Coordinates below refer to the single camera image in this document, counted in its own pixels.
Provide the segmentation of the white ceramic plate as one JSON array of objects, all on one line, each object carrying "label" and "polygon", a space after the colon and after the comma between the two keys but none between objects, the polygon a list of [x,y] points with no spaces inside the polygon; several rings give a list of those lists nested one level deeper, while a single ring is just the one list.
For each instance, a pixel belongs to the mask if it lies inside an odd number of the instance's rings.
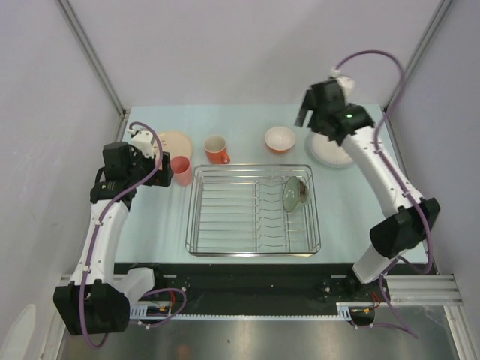
[{"label": "white ceramic plate", "polygon": [[313,158],[328,167],[343,169],[353,165],[353,159],[335,141],[327,136],[310,133],[306,146]]}]

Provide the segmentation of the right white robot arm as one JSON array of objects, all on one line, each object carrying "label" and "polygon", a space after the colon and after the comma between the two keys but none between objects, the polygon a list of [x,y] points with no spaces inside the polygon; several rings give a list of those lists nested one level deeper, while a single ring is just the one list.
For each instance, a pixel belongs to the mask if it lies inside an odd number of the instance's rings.
[{"label": "right white robot arm", "polygon": [[372,281],[394,259],[426,240],[440,204],[434,198],[426,199],[393,164],[380,142],[380,126],[363,106],[348,102],[353,86],[347,76],[311,85],[295,124],[340,146],[361,170],[379,202],[384,220],[370,230],[370,247],[354,263],[355,277],[346,282],[347,295],[363,301],[373,292]]}]

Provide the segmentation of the green ceramic bowl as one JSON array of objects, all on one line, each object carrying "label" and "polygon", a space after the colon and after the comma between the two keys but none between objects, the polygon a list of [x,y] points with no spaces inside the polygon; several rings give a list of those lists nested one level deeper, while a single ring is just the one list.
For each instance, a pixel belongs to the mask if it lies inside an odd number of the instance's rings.
[{"label": "green ceramic bowl", "polygon": [[303,180],[291,177],[283,191],[283,208],[286,212],[294,212],[306,206],[310,200],[310,191]]}]

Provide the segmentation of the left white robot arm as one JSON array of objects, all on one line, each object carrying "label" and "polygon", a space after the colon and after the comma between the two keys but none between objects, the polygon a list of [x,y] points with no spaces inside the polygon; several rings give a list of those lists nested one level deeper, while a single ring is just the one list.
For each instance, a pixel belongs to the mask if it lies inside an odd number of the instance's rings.
[{"label": "left white robot arm", "polygon": [[116,281],[114,264],[137,186],[167,188],[172,178],[168,152],[148,158],[127,142],[104,146],[103,167],[90,191],[90,224],[82,255],[68,284],[57,286],[53,294],[71,335],[123,332],[132,304],[143,295],[155,300],[165,293],[165,280],[152,269],[134,268]]}]

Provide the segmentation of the orange and white bowl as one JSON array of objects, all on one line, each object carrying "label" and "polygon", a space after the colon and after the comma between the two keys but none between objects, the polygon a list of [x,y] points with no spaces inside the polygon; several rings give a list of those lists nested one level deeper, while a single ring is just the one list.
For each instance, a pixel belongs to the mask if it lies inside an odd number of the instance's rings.
[{"label": "orange and white bowl", "polygon": [[296,144],[296,135],[288,127],[272,127],[266,131],[264,140],[272,152],[283,154]]}]

